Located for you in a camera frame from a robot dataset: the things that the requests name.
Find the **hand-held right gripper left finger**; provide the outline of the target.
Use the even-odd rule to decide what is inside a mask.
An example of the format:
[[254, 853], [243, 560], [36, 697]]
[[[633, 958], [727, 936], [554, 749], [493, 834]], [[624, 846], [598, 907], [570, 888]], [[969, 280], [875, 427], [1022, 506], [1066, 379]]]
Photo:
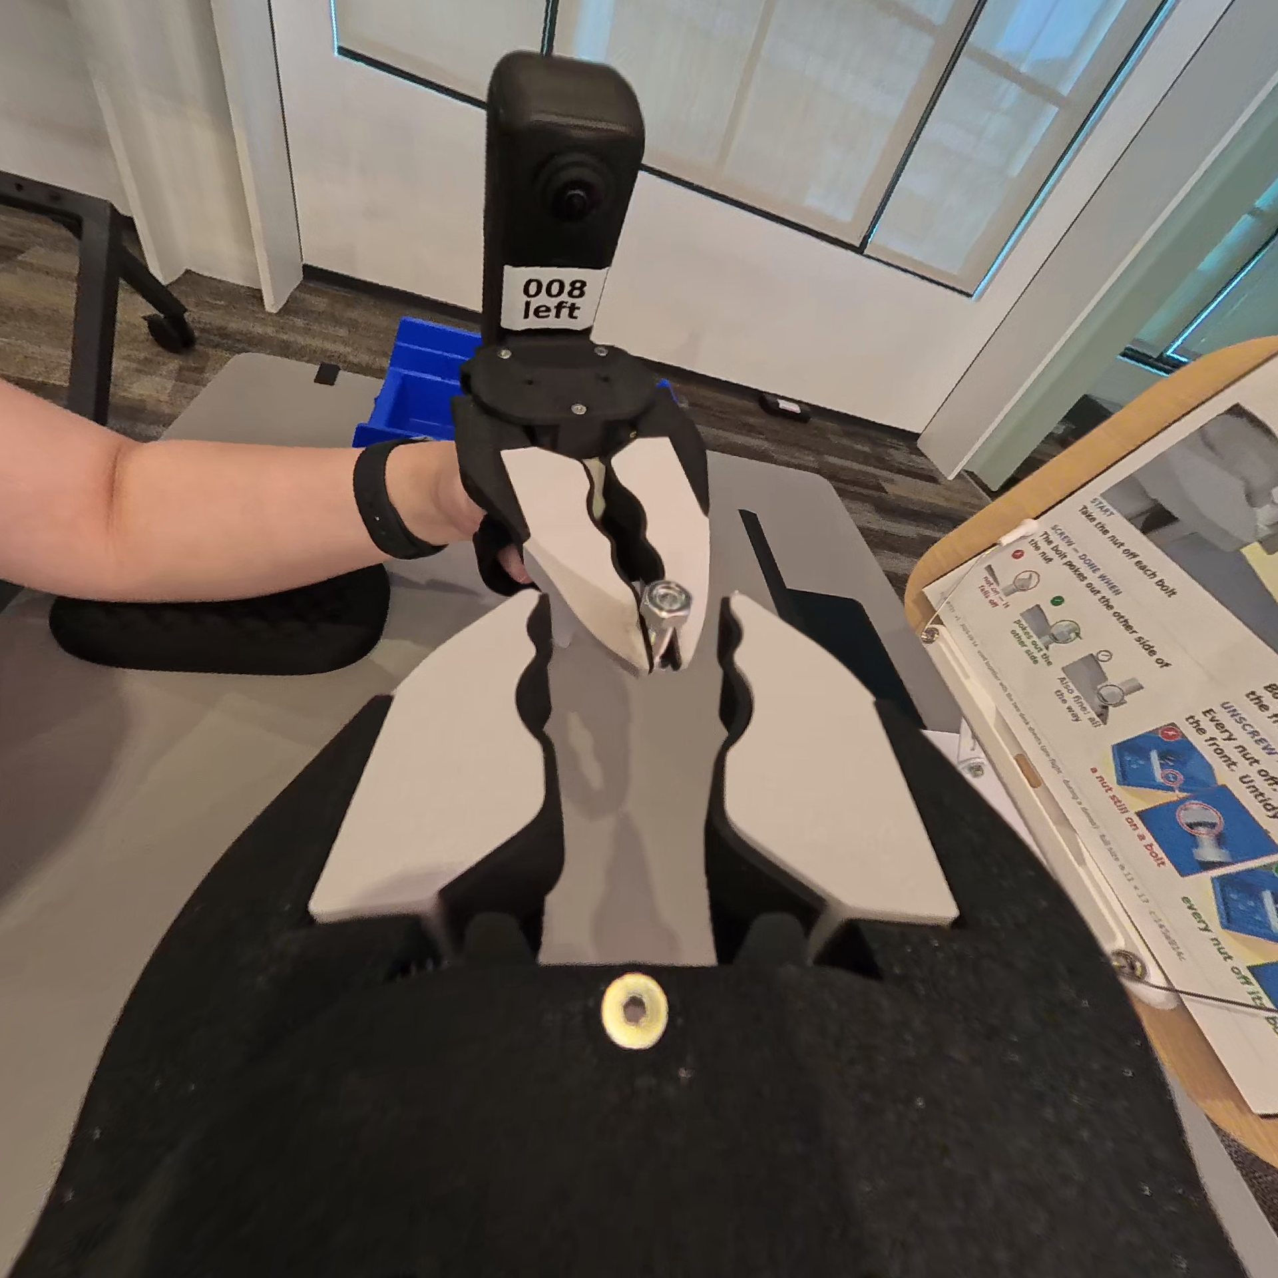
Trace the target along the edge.
[[520, 592], [394, 693], [309, 901], [315, 923], [415, 916], [446, 947], [479, 915], [538, 947], [564, 869], [548, 735], [551, 605]]

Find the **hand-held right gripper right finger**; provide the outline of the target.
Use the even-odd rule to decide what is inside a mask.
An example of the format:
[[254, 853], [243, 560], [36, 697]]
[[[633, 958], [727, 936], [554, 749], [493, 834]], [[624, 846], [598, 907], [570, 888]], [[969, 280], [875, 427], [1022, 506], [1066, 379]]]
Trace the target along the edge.
[[890, 708], [800, 630], [721, 600], [724, 728], [709, 792], [713, 944], [765, 916], [949, 927], [960, 909], [884, 726]]

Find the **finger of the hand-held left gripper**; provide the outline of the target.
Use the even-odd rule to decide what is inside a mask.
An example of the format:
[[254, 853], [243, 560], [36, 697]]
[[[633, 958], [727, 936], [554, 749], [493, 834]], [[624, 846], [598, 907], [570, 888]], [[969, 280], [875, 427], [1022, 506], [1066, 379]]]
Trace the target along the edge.
[[677, 583], [691, 597], [691, 611], [663, 652], [663, 662], [686, 667], [698, 647], [710, 580], [709, 512], [666, 437], [639, 437], [604, 463], [601, 528], [622, 582], [617, 635], [628, 650], [617, 659], [634, 673], [652, 671], [649, 627], [642, 612], [645, 589], [656, 582]]
[[593, 516], [587, 465], [548, 451], [503, 451], [500, 462], [528, 530], [525, 556], [584, 632], [633, 673], [648, 675], [649, 646], [637, 597]]

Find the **silver hex bolt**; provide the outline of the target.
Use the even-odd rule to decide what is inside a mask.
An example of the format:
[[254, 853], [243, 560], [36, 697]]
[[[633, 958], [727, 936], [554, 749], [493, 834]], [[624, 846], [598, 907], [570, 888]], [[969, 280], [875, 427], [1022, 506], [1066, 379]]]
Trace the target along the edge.
[[698, 632], [692, 626], [694, 597], [677, 582], [648, 583], [640, 595], [640, 620], [646, 636], [649, 667], [669, 646], [677, 646], [683, 667], [694, 656]]

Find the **blue divided plastic bin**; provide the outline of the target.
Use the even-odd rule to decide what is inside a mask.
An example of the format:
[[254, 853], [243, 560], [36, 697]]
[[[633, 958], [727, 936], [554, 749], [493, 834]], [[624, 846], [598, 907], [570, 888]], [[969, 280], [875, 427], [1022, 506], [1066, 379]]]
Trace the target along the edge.
[[471, 332], [404, 319], [388, 375], [354, 446], [394, 439], [450, 442], [462, 430], [503, 451], [611, 458], [639, 437], [666, 437], [681, 460], [704, 452], [669, 387], [625, 350], [589, 331], [508, 332], [493, 344]]

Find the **person's left forearm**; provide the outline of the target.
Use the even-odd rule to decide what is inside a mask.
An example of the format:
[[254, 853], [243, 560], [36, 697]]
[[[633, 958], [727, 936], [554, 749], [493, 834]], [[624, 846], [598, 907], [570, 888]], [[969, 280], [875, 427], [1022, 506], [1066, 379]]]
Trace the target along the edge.
[[1, 577], [102, 601], [272, 595], [383, 560], [353, 451], [134, 442], [1, 385]]

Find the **person's left hand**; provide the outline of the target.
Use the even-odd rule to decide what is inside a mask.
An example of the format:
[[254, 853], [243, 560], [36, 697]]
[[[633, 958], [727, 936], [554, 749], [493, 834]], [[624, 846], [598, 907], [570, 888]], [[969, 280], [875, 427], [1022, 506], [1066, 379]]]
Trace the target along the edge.
[[461, 483], [452, 442], [414, 442], [386, 457], [388, 501], [409, 536], [446, 548], [473, 544], [485, 519]]

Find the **black fitness wristband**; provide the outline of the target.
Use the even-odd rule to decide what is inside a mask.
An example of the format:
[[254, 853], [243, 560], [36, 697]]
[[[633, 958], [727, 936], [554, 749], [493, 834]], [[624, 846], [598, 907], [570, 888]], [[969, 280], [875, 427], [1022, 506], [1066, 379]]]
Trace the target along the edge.
[[409, 562], [432, 557], [444, 550], [411, 532], [400, 518], [388, 490], [388, 463], [391, 454], [424, 439], [394, 439], [377, 442], [357, 451], [353, 471], [356, 509], [374, 548], [389, 560]]

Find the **black wrist rest pad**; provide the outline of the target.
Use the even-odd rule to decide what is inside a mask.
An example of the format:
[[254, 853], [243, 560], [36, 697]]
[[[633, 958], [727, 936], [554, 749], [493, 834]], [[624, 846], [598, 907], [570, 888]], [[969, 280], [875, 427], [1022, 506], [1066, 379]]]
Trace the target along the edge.
[[48, 629], [100, 667], [236, 678], [321, 676], [363, 659], [383, 635], [383, 566], [240, 601], [128, 603], [58, 597]]

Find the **white framed glass window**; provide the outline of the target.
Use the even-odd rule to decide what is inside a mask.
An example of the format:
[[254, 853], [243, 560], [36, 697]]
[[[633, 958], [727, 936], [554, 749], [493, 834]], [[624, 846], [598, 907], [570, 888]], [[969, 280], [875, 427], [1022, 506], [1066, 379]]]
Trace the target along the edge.
[[516, 49], [604, 63], [643, 166], [980, 294], [1144, 54], [1159, 2], [336, 2], [335, 54], [482, 106]]

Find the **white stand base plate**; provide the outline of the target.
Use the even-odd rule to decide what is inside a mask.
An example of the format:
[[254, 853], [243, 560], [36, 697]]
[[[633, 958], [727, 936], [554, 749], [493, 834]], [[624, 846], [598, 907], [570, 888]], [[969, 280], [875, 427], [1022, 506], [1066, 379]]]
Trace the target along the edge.
[[926, 729], [923, 737], [992, 808], [999, 813], [1008, 808], [1008, 795], [996, 770], [966, 725], [955, 732]]

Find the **black metal table frame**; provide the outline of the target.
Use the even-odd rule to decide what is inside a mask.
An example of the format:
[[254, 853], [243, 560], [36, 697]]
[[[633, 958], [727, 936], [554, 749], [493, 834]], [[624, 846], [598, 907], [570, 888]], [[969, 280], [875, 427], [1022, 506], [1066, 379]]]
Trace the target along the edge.
[[50, 220], [68, 230], [77, 242], [67, 408], [105, 425], [120, 285], [126, 285], [152, 308], [146, 315], [150, 338], [172, 355], [181, 355], [196, 344], [187, 309], [125, 247], [123, 217], [111, 201], [4, 171], [1, 204]]

